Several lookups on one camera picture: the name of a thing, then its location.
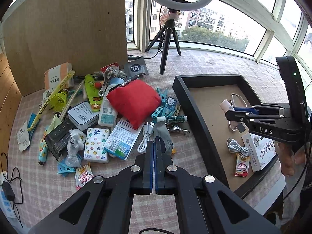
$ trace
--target table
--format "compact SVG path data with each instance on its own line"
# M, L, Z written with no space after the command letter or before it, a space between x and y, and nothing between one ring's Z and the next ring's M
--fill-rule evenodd
M138 51L131 51L129 54L140 54L147 58L152 57L155 52L152 50L142 54ZM263 102L284 103L288 101L286 90L280 83L280 76L275 68L228 54L195 50L181 50L181 52L182 56L178 56L175 50L169 51L164 75L159 74L161 55L146 60L149 76L144 76L144 81L153 88L159 87L161 90L168 88L168 95L174 97L172 84L176 75L242 74ZM44 127L53 117L51 110L42 116L34 132L30 149L23 153L18 150L16 133L29 118L31 112L37 113L43 91L23 97L9 142L8 170L10 173L16 166L21 172L24 204L18 205L18 209L21 221L26 227L32 227L38 223L76 191L74 175L61 177L57 174L57 162L51 154L48 155L44 166L38 164L39 141ZM117 175L123 168L133 165L135 156L138 154L136 147L141 139L142 135L139 136L127 161L110 158L108 164L91 163L93 174L110 177ZM177 148L177 153L173 155L173 163L186 169L192 175L206 175L207 171L192 133L190 137L172 134L172 140ZM280 182L275 193L273 195L269 193L280 180L281 175L280 163L277 161L269 174L244 200L250 206L258 207L259 211L263 212L274 202L278 191L283 189L283 183ZM18 182L12 182L12 188L17 198L21 198ZM262 199L265 205L259 205ZM129 233L137 234L146 227L157 227L179 233L174 196L152 194L134 197Z

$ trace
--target metal screw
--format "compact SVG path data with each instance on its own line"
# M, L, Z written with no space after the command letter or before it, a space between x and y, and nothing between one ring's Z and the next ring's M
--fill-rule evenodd
M130 170L132 172L138 172L140 170L140 167L138 165L133 165L133 166L131 166Z
M168 171L170 171L170 172L175 172L176 170L177 170L177 167L175 166L175 165L169 165L168 167L167 167L167 169L168 169Z
M103 177L102 176L95 176L93 178L93 182L96 183L96 184L100 184L103 182Z
M205 181L208 182L208 183L212 183L212 182L215 181L215 178L214 178L214 176L207 175L207 176L205 177Z

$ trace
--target tripod leg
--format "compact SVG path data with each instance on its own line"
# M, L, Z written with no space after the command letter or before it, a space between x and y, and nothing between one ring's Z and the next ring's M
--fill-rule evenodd
M165 72L165 67L166 67L166 62L167 62L167 56L168 56L168 51L169 51L171 34L172 34L172 29L167 28L165 30L165 40L164 40L164 43L163 43L163 54L161 56L161 61L160 61L159 73L161 75L163 75L163 73Z
M172 35L174 36L174 42L176 43L177 53L181 56L181 49L179 45L179 40L177 39L177 31L173 28Z
M152 42L149 43L149 46L145 49L144 52L147 52L147 51L149 51L149 50L151 49L151 47L156 43L156 41L157 41L158 39L160 39L160 35L165 31L165 29L166 29L166 27L164 26L163 28L161 28L161 29L159 30L159 32L157 33L157 35L155 36L155 38L153 38Z

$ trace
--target white bottle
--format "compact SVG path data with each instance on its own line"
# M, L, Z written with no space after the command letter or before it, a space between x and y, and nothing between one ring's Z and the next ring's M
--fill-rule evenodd
M100 126L104 126L104 127L113 127L114 126L118 113L111 106L106 95L109 93L111 88L113 88L117 84L121 84L123 82L124 82L124 80L122 80L121 78L118 78L118 77L115 77L109 81L108 86L107 86L106 91L105 91L104 96L103 96L101 109L99 111L99 122L98 123Z

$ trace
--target red pillow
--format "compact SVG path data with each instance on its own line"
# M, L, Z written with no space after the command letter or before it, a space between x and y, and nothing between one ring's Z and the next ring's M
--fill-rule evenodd
M134 129L138 129L161 104L157 92L140 79L116 88L106 97L115 110L129 120Z

